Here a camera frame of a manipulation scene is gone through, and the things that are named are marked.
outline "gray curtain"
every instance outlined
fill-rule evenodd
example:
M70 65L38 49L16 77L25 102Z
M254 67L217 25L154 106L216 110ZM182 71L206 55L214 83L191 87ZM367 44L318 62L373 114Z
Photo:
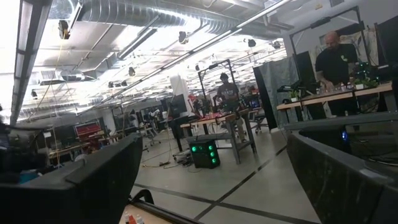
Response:
M281 127L287 124L287 119L285 113L277 111L276 107L282 103L283 99L290 99L290 95L288 93L277 93L277 89L282 85L292 85L299 80L294 59L288 57L276 62L267 62L260 66L260 71L266 84L275 119L278 126ZM294 110L288 110L287 114L290 122L297 122Z

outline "concrete floor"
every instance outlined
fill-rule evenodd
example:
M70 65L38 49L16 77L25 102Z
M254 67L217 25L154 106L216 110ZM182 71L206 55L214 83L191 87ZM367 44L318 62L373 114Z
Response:
M142 154L132 195L149 189L157 206L202 223L320 223L294 174L285 138L280 131L270 134L264 129L254 136L258 157L248 147L236 165L232 151L219 150L221 165L213 170L172 167L170 148L178 152L177 143L168 140L172 135L161 133L157 139L162 143ZM151 167L169 160L169 169Z

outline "air duct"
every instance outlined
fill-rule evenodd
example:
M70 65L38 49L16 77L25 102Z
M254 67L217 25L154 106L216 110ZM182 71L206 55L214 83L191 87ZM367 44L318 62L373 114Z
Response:
M78 0L54 0L49 19L69 19ZM206 32L222 34L242 23L238 19L188 6L166 3L158 0L81 0L83 9L78 21L101 22L144 27L153 18L160 19L151 28L192 27L197 29L201 22L209 24ZM266 29L260 24L249 24L240 34L260 39L275 39L280 32Z

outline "person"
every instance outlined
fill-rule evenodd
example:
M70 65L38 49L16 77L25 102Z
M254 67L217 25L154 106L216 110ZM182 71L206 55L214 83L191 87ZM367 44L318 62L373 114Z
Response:
M342 83L347 85L358 57L355 46L341 44L336 32L327 33L325 43L326 49L317 57L315 70L318 81L323 83L328 91L332 91ZM346 116L346 111L349 115L356 114L356 102L351 98L329 101L328 104L333 115Z
M239 90L234 83L228 81L228 75L222 73L220 76L223 84L218 87L216 101L225 105L224 111L234 112L240 107L239 102ZM241 142L246 142L244 138L243 130L243 119L239 118L236 120L236 126L238 127L238 136Z

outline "bald man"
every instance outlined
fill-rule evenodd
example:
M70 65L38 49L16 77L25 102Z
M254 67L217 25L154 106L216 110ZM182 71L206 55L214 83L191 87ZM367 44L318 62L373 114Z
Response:
M327 89L341 83L347 84L349 76L353 74L355 63L358 62L355 46L352 44L341 44L340 37L336 32L330 32L325 36L327 48L317 57L315 69L317 79ZM352 99L329 101L331 113L336 116L356 114L356 102Z

